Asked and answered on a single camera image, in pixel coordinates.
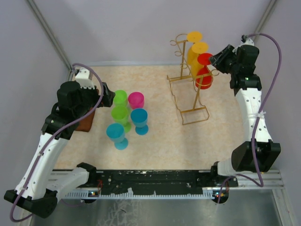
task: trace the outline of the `green cup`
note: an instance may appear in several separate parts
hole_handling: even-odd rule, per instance
[[[120,123],[123,125],[125,132],[131,130],[131,124],[128,121],[129,113],[128,109],[125,106],[116,106],[111,111],[111,116],[115,122]]]
[[[127,106],[127,93],[121,89],[115,91],[113,103],[115,106]]]

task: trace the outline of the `magenta cup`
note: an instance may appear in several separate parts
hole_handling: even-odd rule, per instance
[[[132,109],[143,108],[144,106],[144,96],[140,92],[131,93],[128,96],[128,103]]]

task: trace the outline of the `gold metal rack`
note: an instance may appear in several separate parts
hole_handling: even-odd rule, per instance
[[[185,39],[182,39],[182,40],[178,40],[179,37],[183,37],[185,36]],[[177,57],[182,57],[182,62],[181,62],[181,73],[180,73],[180,76],[179,77],[174,77],[174,78],[170,78],[168,75],[167,75],[167,79],[169,81],[169,86],[170,86],[170,91],[171,91],[171,94],[174,96],[174,102],[175,102],[175,106],[177,108],[177,110],[180,112],[180,115],[181,115],[181,118],[182,118],[182,125],[188,125],[188,124],[192,124],[192,123],[196,123],[196,122],[201,122],[201,121],[207,121],[210,117],[210,114],[208,112],[208,109],[205,105],[203,105],[201,103],[201,100],[200,100],[200,96],[199,96],[199,93],[200,93],[200,88],[202,86],[210,86],[213,82],[213,76],[216,76],[216,75],[213,75],[212,74],[212,71],[210,71],[207,66],[205,66],[207,69],[208,69],[208,73],[207,74],[203,74],[203,75],[197,75],[197,76],[193,76],[192,73],[191,73],[191,67],[188,65],[187,63],[187,59],[185,58],[185,48],[186,48],[186,42],[188,42],[188,40],[186,39],[187,37],[187,34],[179,34],[178,36],[176,36],[175,40],[171,40],[170,41],[170,44],[172,46],[177,46],[179,50],[175,51],[174,54],[177,56]],[[189,74],[188,75],[183,75],[184,73],[184,69],[188,69],[189,70]],[[206,77],[206,76],[211,76],[212,79],[211,79],[211,82],[209,84],[206,84],[206,85],[203,85],[202,84],[202,81],[203,79]],[[194,103],[193,103],[193,107],[189,110],[184,110],[182,111],[179,107],[178,107],[178,104],[177,104],[177,100],[176,100],[176,97],[173,93],[173,89],[172,89],[172,85],[171,83],[172,82],[175,82],[175,81],[180,81],[180,80],[185,80],[185,79],[192,79],[192,86],[194,88],[194,90],[196,91],[196,96],[195,96],[195,99],[194,99]],[[199,108],[196,108],[196,104],[197,104],[197,101],[199,102],[199,104],[201,105],[201,107]],[[207,114],[207,117],[205,119],[202,119],[202,120],[198,120],[198,121],[190,121],[190,122],[187,122],[187,123],[184,123],[184,118],[183,118],[183,114],[185,113],[189,113],[189,112],[194,112],[194,111],[205,111],[205,113]]]

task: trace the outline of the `cup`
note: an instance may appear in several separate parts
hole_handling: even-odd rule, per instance
[[[125,137],[124,127],[119,123],[114,123],[108,126],[107,136],[114,142],[118,150],[123,150],[128,146],[128,140]]]
[[[115,91],[115,97],[113,99],[115,106],[126,106],[127,105],[127,93],[124,90]]]
[[[131,93],[128,96],[128,103],[132,109],[143,108],[144,106],[144,96],[140,92]]]
[[[123,125],[125,132],[131,130],[131,124],[128,121],[128,109],[125,106],[116,106],[111,111],[111,116],[114,119],[115,122]]]
[[[131,113],[131,119],[136,126],[135,131],[138,135],[145,135],[149,131],[147,124],[147,111],[142,108],[136,108]]]

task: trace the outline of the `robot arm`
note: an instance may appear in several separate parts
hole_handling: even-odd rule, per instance
[[[111,92],[103,82],[103,98],[98,107],[111,107],[115,93]],[[96,168],[81,163],[62,179],[48,184],[48,178],[55,166],[58,156],[67,145],[79,122],[66,128],[57,135],[40,154],[42,147],[49,138],[64,125],[85,115],[99,100],[99,95],[92,82],[90,71],[81,68],[75,76],[75,81],[68,81],[57,91],[58,102],[53,106],[51,114],[45,119],[37,151],[24,177],[15,190],[6,191],[4,199],[13,203],[24,190],[17,205],[42,218],[48,217],[56,204],[71,190],[93,179]],[[28,186],[24,184],[33,169],[37,157],[40,156]]]
[[[259,49],[254,46],[251,39],[242,37],[242,43],[234,48],[228,45],[222,52],[210,58],[211,64],[222,73],[230,73],[230,88],[234,90],[244,126],[244,142],[237,147],[230,159],[219,162],[217,171],[219,175],[230,176],[237,172],[256,172],[251,138],[256,118],[259,116],[259,124],[255,134],[255,149],[257,162],[261,172],[267,172],[278,155],[281,148],[279,143],[273,143],[268,132],[264,113],[258,111],[261,106],[261,82],[254,74],[255,62]]]

